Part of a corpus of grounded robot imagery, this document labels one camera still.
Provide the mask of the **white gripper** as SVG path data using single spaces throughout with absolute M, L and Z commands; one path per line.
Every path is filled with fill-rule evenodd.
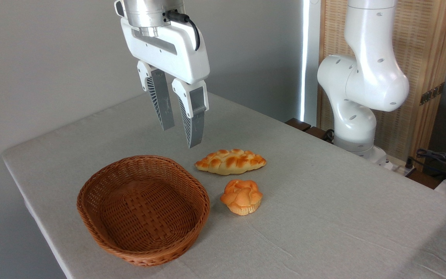
M 200 34 L 200 46 L 195 50 L 195 32 L 189 23 L 172 21 L 157 28 L 157 37 L 148 37 L 126 18 L 120 22 L 129 51 L 140 60 L 137 70 L 142 88 L 150 95 L 161 128 L 165 131 L 175 126 L 166 72 L 175 77 L 172 89 L 178 96 L 188 147 L 200 144 L 209 109 L 203 81 L 209 76 L 209 60 L 203 36 Z

